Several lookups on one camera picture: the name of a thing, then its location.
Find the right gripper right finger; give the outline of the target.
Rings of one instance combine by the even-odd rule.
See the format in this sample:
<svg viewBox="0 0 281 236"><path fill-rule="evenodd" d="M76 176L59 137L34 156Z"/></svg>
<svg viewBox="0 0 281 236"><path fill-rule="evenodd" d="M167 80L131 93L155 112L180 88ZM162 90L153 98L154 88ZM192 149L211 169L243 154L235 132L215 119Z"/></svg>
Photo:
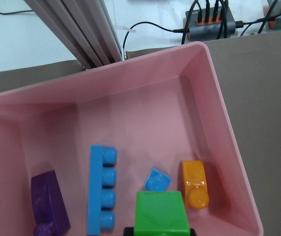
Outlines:
<svg viewBox="0 0 281 236"><path fill-rule="evenodd" d="M190 228L190 236L196 236L196 232L192 228Z"/></svg>

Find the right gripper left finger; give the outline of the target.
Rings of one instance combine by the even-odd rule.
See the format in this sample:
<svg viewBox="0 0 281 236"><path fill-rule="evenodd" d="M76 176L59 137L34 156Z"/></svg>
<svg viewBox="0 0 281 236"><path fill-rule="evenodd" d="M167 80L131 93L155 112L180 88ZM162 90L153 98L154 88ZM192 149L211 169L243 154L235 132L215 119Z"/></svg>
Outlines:
<svg viewBox="0 0 281 236"><path fill-rule="evenodd" d="M133 227L125 227L123 236L134 236L134 228Z"/></svg>

